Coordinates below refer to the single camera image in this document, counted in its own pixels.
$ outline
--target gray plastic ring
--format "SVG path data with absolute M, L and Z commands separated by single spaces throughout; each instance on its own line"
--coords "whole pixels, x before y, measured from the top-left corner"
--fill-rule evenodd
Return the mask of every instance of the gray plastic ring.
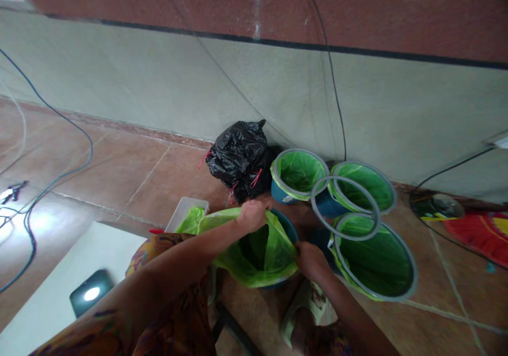
M 356 165 L 360 165 L 360 166 L 367 167 L 367 168 L 371 169 L 372 171 L 377 173 L 377 175 L 379 177 L 381 177 L 381 179 L 383 179 L 383 181 L 386 183 L 388 189 L 390 190 L 390 194 L 392 196 L 392 202 L 390 203 L 390 206 L 383 211 L 383 214 L 387 214 L 393 208 L 395 208 L 395 206 L 397 205 L 397 192 L 395 191 L 395 187 L 393 186 L 393 184 L 390 181 L 390 179 L 388 179 L 386 177 L 386 175 L 384 173 L 382 173 L 381 171 L 379 171 L 376 167 L 373 167 L 373 166 L 371 166 L 371 165 L 369 165 L 367 163 L 348 160 L 348 161 L 344 161 L 342 163 L 338 163 L 338 166 L 335 168 L 335 170 L 333 171 L 332 175 L 333 176 L 337 176 L 337 175 L 335 175 L 335 173 L 339 172 L 339 169 L 342 166 L 351 165 L 351 164 L 356 164 Z M 363 213 L 372 214 L 372 211 L 369 211 L 368 209 L 362 208 L 361 206 L 358 206 L 357 204 L 353 203 L 350 199 L 348 199 L 347 196 L 344 194 L 344 192 L 342 192 L 342 190 L 339 188 L 339 185 L 337 184 L 337 180 L 333 181 L 333 186 L 334 186 L 335 190 L 339 193 L 339 195 L 343 199 L 345 199 L 349 204 L 351 204 L 355 209 L 357 209 L 357 210 L 359 210 L 360 212 L 363 212 Z M 330 193 L 330 195 L 332 196 L 332 198 L 334 200 L 336 200 L 335 196 L 333 195 L 333 193 Z
M 351 213 L 348 216 L 362 216 L 362 217 L 371 218 L 370 215 L 365 214 L 365 213 Z M 333 241 L 335 243 L 334 244 L 335 250 L 337 252 L 337 256 L 339 257 L 339 260 L 342 263 L 346 273 L 364 291 L 366 291 L 369 294 L 373 295 L 374 297 L 382 299 L 382 300 L 384 300 L 386 302 L 402 302 L 404 300 L 409 299 L 409 297 L 411 295 L 413 295 L 413 293 L 416 290 L 416 284 L 418 283 L 418 267 L 416 266 L 416 262 L 414 261 L 414 257 L 413 257 L 413 254 L 411 253 L 411 250 L 409 250 L 409 248 L 407 247 L 407 245 L 404 242 L 404 240 L 402 240 L 402 238 L 392 228 L 390 228 L 385 223 L 382 223 L 379 227 L 381 227 L 381 226 L 383 226 L 387 231 L 389 231 L 389 233 L 393 236 L 393 238 L 398 242 L 398 244 L 401 246 L 401 248 L 404 251 L 404 255 L 406 256 L 406 259 L 411 264 L 411 271 L 413 272 L 413 280 L 411 281 L 411 284 L 409 285 L 409 287 L 406 290 L 406 292 L 404 292 L 404 293 L 402 293 L 402 294 L 400 294 L 398 296 L 386 296 L 386 295 L 382 295 L 380 293 L 377 293 L 377 292 L 373 291 L 372 289 L 370 289 L 367 286 L 365 286 L 362 282 L 360 282 L 360 280 L 349 269 L 348 263 L 345 261 L 344 257 L 342 256 L 342 252 L 340 251 L 340 245 L 339 245 L 339 241 L 337 241 L 338 240 L 337 236 L 335 236 L 334 239 L 333 239 Z
M 307 151 L 307 150 L 302 150 L 302 149 L 289 149 L 289 150 L 284 150 L 283 152 L 281 152 L 274 160 L 274 171 L 275 171 L 275 179 L 281 184 L 284 186 L 284 188 L 287 188 L 289 191 L 291 191 L 292 193 L 294 193 L 295 195 L 302 195 L 302 196 L 310 196 L 310 192 L 302 192 L 302 191 L 298 191 L 296 189 L 293 189 L 291 188 L 289 185 L 287 185 L 286 183 L 284 183 L 284 181 L 281 179 L 281 177 L 279 176 L 278 174 L 278 164 L 279 164 L 279 159 L 281 158 L 282 155 L 284 154 L 287 154 L 288 152 L 294 152 L 294 151 L 299 151 L 299 152 L 305 152 L 306 154 L 309 154 L 313 157 L 315 157 L 316 159 L 319 160 L 319 162 L 322 164 L 323 168 L 324 168 L 324 173 L 326 176 L 328 176 L 330 174 L 330 170 L 328 169 L 328 166 L 326 165 L 326 163 L 324 162 L 323 159 L 321 159 L 319 156 L 317 156 L 315 153 L 312 153 L 310 151 Z M 319 189 L 319 192 L 321 191 L 324 191 L 324 189 L 328 186 L 328 182 L 326 182 L 320 189 Z
M 364 235 L 363 237 L 355 237 L 355 236 L 350 236 L 350 235 L 341 233 L 337 228 L 340 227 L 340 225 L 344 222 L 345 219 L 347 219 L 348 215 L 345 215 L 343 218 L 341 218 L 339 220 L 339 222 L 337 223 L 336 227 L 333 227 L 329 223 L 326 222 L 326 220 L 324 219 L 321 212 L 319 212 L 319 209 L 317 207 L 316 195 L 317 195 L 318 185 L 320 183 L 322 183 L 324 181 L 328 181 L 328 180 L 341 180 L 346 183 L 349 183 L 349 184 L 355 186 L 356 188 L 358 188 L 365 195 L 367 200 L 369 200 L 369 203 L 372 205 L 373 212 L 374 212 L 374 226 L 373 226 L 373 229 L 368 234 Z M 312 209 L 314 210 L 314 213 L 319 218 L 319 221 L 321 221 L 321 223 L 330 232 L 332 232 L 333 234 L 335 234 L 339 237 L 342 237 L 342 238 L 345 238 L 348 240 L 352 240 L 352 241 L 365 241 L 365 240 L 368 240 L 368 239 L 371 239 L 372 237 L 374 237 L 377 234 L 377 232 L 379 231 L 379 229 L 381 229 L 381 225 L 380 225 L 381 220 L 379 219 L 381 217 L 381 212 L 379 211 L 379 206 L 377 205 L 377 202 L 374 200 L 372 195 L 369 193 L 369 191 L 367 191 L 362 185 L 358 184 L 356 181 L 345 178 L 343 176 L 332 175 L 332 176 L 325 176 L 324 178 L 319 179 L 316 182 L 316 184 L 314 184 L 314 187 L 312 187 L 311 204 L 312 204 Z

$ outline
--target blue cable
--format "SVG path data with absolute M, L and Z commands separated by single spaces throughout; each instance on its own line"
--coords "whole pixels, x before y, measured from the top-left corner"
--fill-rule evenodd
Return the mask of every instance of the blue cable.
M 28 82 L 28 84 L 30 85 L 30 87 L 32 88 L 32 90 L 34 91 L 34 93 L 38 96 L 38 98 L 47 106 L 49 107 L 51 110 L 53 110 L 55 113 L 57 113 L 58 115 L 60 115 L 63 119 L 65 119 L 67 122 L 69 122 L 71 125 L 73 125 L 75 128 L 77 128 L 78 130 L 80 130 L 88 139 L 88 141 L 90 142 L 90 156 L 88 157 L 88 160 L 85 162 L 85 164 L 83 164 L 81 167 L 78 167 L 72 171 L 69 171 L 69 172 L 66 172 L 65 174 L 62 174 L 60 175 L 59 177 L 57 177 L 55 180 L 53 180 L 45 190 L 43 190 L 34 200 L 34 202 L 32 203 L 32 205 L 30 205 L 30 208 L 28 208 L 28 210 L 26 211 L 26 215 L 24 217 L 24 220 L 23 220 L 23 225 L 25 227 L 25 230 L 26 232 L 28 233 L 28 236 L 30 237 L 30 242 L 32 244 L 32 252 L 30 254 L 30 257 L 28 259 L 28 262 L 26 263 L 26 265 L 23 267 L 23 269 L 21 269 L 21 271 L 7 284 L 5 285 L 4 287 L 2 287 L 0 289 L 0 293 L 4 292 L 6 289 L 8 289 L 13 283 L 15 283 L 19 278 L 20 276 L 23 275 L 23 273 L 25 273 L 25 271 L 28 269 L 28 267 L 31 265 L 33 259 L 35 258 L 35 255 L 37 253 L 37 241 L 35 240 L 35 236 L 33 235 L 33 232 L 32 232 L 32 229 L 30 228 L 30 216 L 32 214 L 32 210 L 34 208 L 34 206 L 40 201 L 40 199 L 42 199 L 48 192 L 49 190 L 51 189 L 51 187 L 60 179 L 70 175 L 70 174 L 73 174 L 74 172 L 78 172 L 78 171 L 81 171 L 82 169 L 84 169 L 87 165 L 90 164 L 90 162 L 92 161 L 92 157 L 94 156 L 94 143 L 92 141 L 92 139 L 90 138 L 90 136 L 85 132 L 85 130 L 83 130 L 81 127 L 79 127 L 77 124 L 75 124 L 74 122 L 72 122 L 70 119 L 66 118 L 65 116 L 63 116 L 61 113 L 59 113 L 58 111 L 56 111 L 49 103 L 47 103 L 44 98 L 41 97 L 41 95 L 39 94 L 39 92 L 37 91 L 37 89 L 35 88 L 35 86 L 33 86 L 32 82 L 29 80 L 29 78 L 26 76 L 26 74 L 19 68 L 19 66 L 7 55 L 7 53 L 5 53 L 2 48 L 0 48 L 0 52 L 4 55 L 4 57 L 9 60 L 9 62 L 18 70 L 18 72 L 20 72 L 20 74 L 23 76 L 23 78 L 26 80 L 26 82 Z M 16 214 L 14 214 L 13 216 L 10 217 L 10 219 L 8 221 L 4 221 L 4 223 L 2 224 L 2 226 L 4 226 L 5 224 L 7 224 L 8 222 L 10 222 L 15 215 L 17 215 L 19 212 L 17 212 Z

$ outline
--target red wall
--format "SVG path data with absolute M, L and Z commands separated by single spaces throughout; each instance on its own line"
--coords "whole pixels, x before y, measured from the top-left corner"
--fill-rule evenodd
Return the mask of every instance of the red wall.
M 46 14 L 188 27 L 168 0 L 32 0 Z M 195 31 L 323 44 L 310 0 L 174 0 Z M 508 62 L 508 0 L 317 0 L 330 45 Z

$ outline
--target hand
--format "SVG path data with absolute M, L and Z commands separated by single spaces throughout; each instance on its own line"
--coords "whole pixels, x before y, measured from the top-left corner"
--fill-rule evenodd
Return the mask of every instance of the hand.
M 323 277 L 329 273 L 333 274 L 323 252 L 316 245 L 298 241 L 295 247 L 298 250 L 296 264 L 307 279 L 319 285 Z
M 237 217 L 238 226 L 245 234 L 255 232 L 266 224 L 265 210 L 271 209 L 271 201 L 250 200 L 242 205 L 242 210 Z

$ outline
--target electrical outlet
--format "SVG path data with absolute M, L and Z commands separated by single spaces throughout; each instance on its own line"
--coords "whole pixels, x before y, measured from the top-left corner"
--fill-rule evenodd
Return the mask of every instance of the electrical outlet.
M 500 149 L 508 150 L 508 130 L 487 139 L 485 143 L 494 145 Z

